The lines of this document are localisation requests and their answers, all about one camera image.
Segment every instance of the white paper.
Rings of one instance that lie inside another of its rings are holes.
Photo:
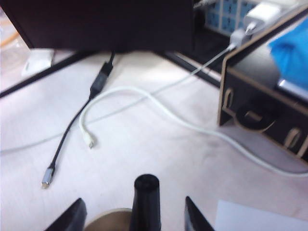
[[[216,231],[308,231],[308,221],[219,201]]]

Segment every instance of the white object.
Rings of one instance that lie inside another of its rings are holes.
[[[236,48],[241,47],[250,40],[250,36],[245,34],[242,28],[235,30],[230,37],[230,44],[234,45]]]
[[[22,76],[28,77],[51,67],[54,50],[32,49],[22,70]]]
[[[289,172],[289,171],[285,171],[282,170],[278,167],[275,167],[269,163],[267,163],[266,161],[260,159],[259,157],[255,156],[253,153],[251,153],[250,151],[248,151],[246,148],[244,148],[239,142],[235,141],[234,139],[232,139],[231,137],[229,137],[228,135],[225,135],[221,132],[217,132],[214,130],[208,130],[205,128],[202,128],[200,126],[194,125],[190,122],[185,121],[184,119],[178,117],[177,115],[175,115],[173,112],[171,112],[168,108],[166,108],[161,102],[159,102],[153,95],[151,95],[150,93],[136,88],[136,87],[132,87],[132,86],[123,86],[123,87],[116,87],[113,89],[109,89],[107,91],[104,91],[103,93],[101,93],[100,95],[98,95],[96,98],[94,98],[94,100],[92,100],[86,107],[85,109],[82,111],[80,117],[79,117],[79,127],[83,136],[83,139],[85,141],[85,143],[87,145],[89,145],[89,147],[92,147],[94,145],[93,143],[93,139],[91,138],[91,135],[88,133],[87,129],[85,128],[84,125],[84,117],[85,114],[87,113],[87,111],[98,101],[100,101],[101,99],[105,98],[106,96],[113,94],[115,92],[118,91],[134,91],[137,92],[145,97],[147,97],[148,99],[150,99],[159,109],[161,109],[167,116],[169,116],[171,119],[173,119],[175,122],[177,122],[178,124],[180,124],[183,127],[186,127],[188,129],[197,131],[197,132],[201,132],[205,135],[213,135],[216,137],[221,138],[222,140],[226,141],[227,143],[229,143],[230,145],[232,145],[234,148],[236,148],[237,150],[239,150],[244,156],[246,156],[248,159],[252,160],[253,162],[261,165],[264,168],[267,168],[275,173],[278,173],[280,175],[286,176],[286,177],[308,177],[308,172],[303,172],[303,173],[295,173],[295,172]]]
[[[246,34],[252,35],[261,28],[269,28],[280,18],[282,7],[270,2],[261,2],[244,17]]]
[[[307,231],[308,221],[290,218],[243,205],[218,203],[217,231]]]

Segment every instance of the cable plug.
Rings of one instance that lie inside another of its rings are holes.
[[[56,170],[56,168],[52,164],[46,169],[45,175],[44,175],[43,180],[42,180],[42,188],[43,189],[46,189],[50,186],[55,170]]]
[[[88,132],[83,132],[82,138],[88,147],[92,148],[94,146],[94,139]]]
[[[97,96],[101,91],[103,90],[105,83],[112,71],[114,66],[110,62],[104,63],[103,67],[99,71],[96,79],[92,83],[92,86],[90,88],[90,96],[89,99],[93,99],[95,96]]]

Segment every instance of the white cable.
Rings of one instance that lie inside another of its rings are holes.
[[[257,163],[258,165],[261,165],[264,168],[267,168],[267,169],[269,169],[269,170],[271,170],[275,173],[278,173],[278,174],[286,176],[286,177],[308,177],[308,172],[303,172],[303,173],[289,172],[289,171],[282,170],[282,169],[280,169],[276,166],[269,164],[268,162],[266,162],[266,161],[260,159],[259,157],[255,156],[253,153],[251,153],[249,150],[247,150],[241,144],[239,144],[236,140],[234,140],[233,138],[229,137],[226,134],[223,134],[221,132],[214,131],[214,130],[207,130],[205,128],[199,127],[197,125],[191,124],[191,123],[183,120],[182,118],[178,117],[173,112],[171,112],[168,108],[166,108],[152,94],[150,94],[150,93],[148,93],[148,92],[146,92],[142,89],[139,89],[139,88],[136,88],[136,87],[131,87],[131,86],[115,87],[115,88],[112,88],[110,90],[107,90],[107,91],[101,93],[94,100],[92,100],[87,105],[87,107],[82,111],[80,118],[79,118],[79,127],[80,127],[80,130],[81,130],[81,133],[82,133],[82,136],[83,136],[85,143],[90,148],[94,145],[94,141],[93,141],[93,138],[91,137],[91,135],[88,133],[85,126],[84,126],[85,114],[94,104],[96,104],[98,101],[105,98],[106,96],[108,96],[112,93],[118,92],[118,91],[127,91],[127,90],[137,92],[137,93],[143,95],[144,97],[150,99],[167,116],[169,116],[171,119],[173,119],[175,122],[182,125],[183,127],[189,128],[189,129],[197,131],[197,132],[201,132],[201,133],[206,134],[206,135],[213,135],[213,136],[216,136],[216,137],[223,139],[224,141],[226,141],[230,145],[232,145],[234,148],[239,150],[248,159],[252,160],[253,162]]]
[[[171,88],[171,87],[173,87],[173,86],[176,86],[176,85],[178,85],[178,84],[184,82],[185,80],[187,80],[187,79],[190,78],[191,76],[195,75],[195,74],[198,73],[199,71],[203,70],[205,67],[207,67],[207,66],[209,66],[210,64],[212,64],[216,59],[218,59],[218,58],[220,58],[221,56],[223,56],[224,54],[226,54],[226,53],[232,51],[233,49],[235,49],[235,46],[230,45],[227,49],[225,49],[225,50],[223,50],[222,52],[220,52],[218,55],[216,55],[216,56],[215,56],[214,58],[212,58],[210,61],[208,61],[208,62],[205,63],[204,65],[200,66],[199,68],[195,69],[194,71],[192,71],[191,73],[189,73],[187,76],[185,76],[185,77],[183,77],[183,78],[181,78],[181,79],[179,79],[179,80],[177,80],[177,81],[175,81],[175,82],[173,82],[173,83],[167,84],[167,85],[165,85],[165,86],[163,86],[163,87],[161,87],[161,88],[159,88],[159,89],[157,89],[157,90],[151,92],[151,94],[153,94],[153,95],[158,94],[158,93],[160,93],[160,92],[162,92],[162,91],[164,91],[164,90],[166,90],[166,89],[169,89],[169,88]],[[136,100],[136,101],[134,101],[134,102],[132,102],[132,103],[129,103],[128,105],[126,105],[126,106],[124,106],[124,107],[121,107],[121,108],[119,108],[119,109],[116,109],[116,110],[113,111],[113,112],[110,112],[110,113],[108,113],[108,114],[105,114],[105,115],[103,115],[103,116],[100,116],[100,117],[98,117],[98,118],[95,118],[95,119],[89,121],[88,124],[94,123],[94,122],[99,121],[99,120],[101,120],[101,119],[103,119],[103,118],[107,118],[107,117],[113,116],[113,115],[115,115],[115,114],[117,114],[117,113],[120,113],[120,112],[122,112],[122,111],[124,111],[124,110],[126,110],[126,109],[128,109],[128,108],[130,108],[130,107],[132,107],[132,106],[134,106],[134,105],[137,105],[138,103],[140,103],[140,102],[143,101],[144,99],[146,99],[146,97],[143,97],[143,98],[138,99],[138,100]],[[61,133],[52,135],[52,136],[50,136],[50,137],[41,139],[41,140],[39,140],[39,141],[32,142],[32,143],[28,143],[28,144],[25,144],[25,145],[22,145],[22,146],[17,146],[17,147],[7,148],[7,149],[1,149],[0,152],[1,152],[1,153],[10,153],[10,152],[16,152],[16,151],[24,150],[24,149],[26,149],[26,148],[31,148],[31,147],[33,147],[33,146],[36,146],[36,145],[42,144],[42,143],[44,143],[44,142],[50,141],[50,140],[52,140],[52,139],[54,139],[54,138],[57,138],[57,137],[61,136],[62,134],[63,134],[63,133],[61,132]]]

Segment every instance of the black cylinder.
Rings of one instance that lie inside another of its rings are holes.
[[[146,174],[135,180],[129,231],[160,231],[159,180]]]

